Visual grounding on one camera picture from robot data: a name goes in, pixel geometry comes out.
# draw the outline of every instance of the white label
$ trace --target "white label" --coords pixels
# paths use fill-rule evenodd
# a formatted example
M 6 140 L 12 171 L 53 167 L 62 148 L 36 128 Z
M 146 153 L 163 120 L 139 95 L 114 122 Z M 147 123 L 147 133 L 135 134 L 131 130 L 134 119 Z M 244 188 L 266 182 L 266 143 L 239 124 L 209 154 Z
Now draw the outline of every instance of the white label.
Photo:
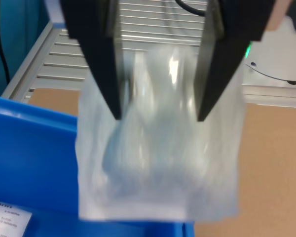
M 22 237 L 31 215 L 0 202 L 0 237 Z

